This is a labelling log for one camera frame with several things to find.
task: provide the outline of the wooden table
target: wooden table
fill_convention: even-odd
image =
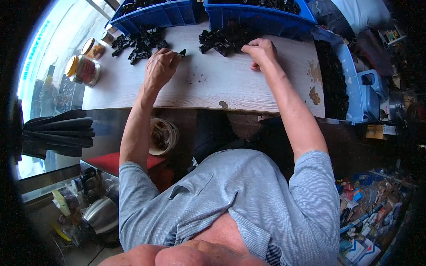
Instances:
[[[261,72],[250,70],[248,54],[223,57],[214,49],[205,54],[198,50],[198,35],[209,29],[209,23],[166,29],[165,40],[174,51],[187,50],[186,56],[166,86],[160,91],[154,107],[229,109],[258,113],[278,112],[278,107]],[[313,42],[298,42],[265,36],[275,44],[279,62],[294,88],[316,117],[324,117],[322,81],[317,52]],[[147,60],[134,66],[127,59],[131,48],[111,57],[107,47],[99,60],[101,76],[93,87],[86,87],[83,110],[132,107],[144,80]],[[319,103],[312,100],[317,93]]]

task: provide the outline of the left hand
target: left hand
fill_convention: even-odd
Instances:
[[[167,48],[154,52],[145,65],[145,89],[158,93],[170,81],[182,59],[182,56],[177,54]]]

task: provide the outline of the blue plastic stool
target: blue plastic stool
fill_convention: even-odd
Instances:
[[[364,115],[368,117],[370,121],[379,120],[379,117],[380,117],[379,96],[374,91],[374,89],[369,85],[361,84],[360,88],[361,88],[361,95],[363,98]]]
[[[377,71],[375,71],[374,69],[370,69],[367,71],[359,72],[357,73],[357,75],[360,84],[363,84],[363,77],[367,77],[369,80],[371,80],[372,84],[370,86],[379,96],[379,102],[383,102],[388,99],[389,90],[387,84],[383,86],[382,78],[379,76]]]

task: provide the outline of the shirt pocket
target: shirt pocket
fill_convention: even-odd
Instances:
[[[172,200],[178,193],[189,192],[199,195],[213,177],[213,173],[200,173],[189,176],[174,185],[169,193],[169,200]]]

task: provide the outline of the blue plastic crate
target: blue plastic crate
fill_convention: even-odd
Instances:
[[[262,6],[241,4],[218,4],[204,0],[209,15],[210,29],[222,29],[229,20],[245,23],[261,34],[300,39],[317,20],[304,0],[295,0],[300,6],[299,15]]]
[[[175,0],[133,11],[120,16],[121,7],[132,0],[125,0],[112,17],[109,24],[118,28],[124,35],[138,33],[142,25],[173,27],[197,24],[195,0]]]
[[[316,27],[311,33],[315,40],[324,40],[331,43],[334,52],[342,63],[346,93],[349,96],[349,108],[346,113],[346,121],[349,121],[352,125],[356,122],[361,122],[364,119],[361,88],[355,64],[348,46],[343,43],[340,37],[324,29]]]

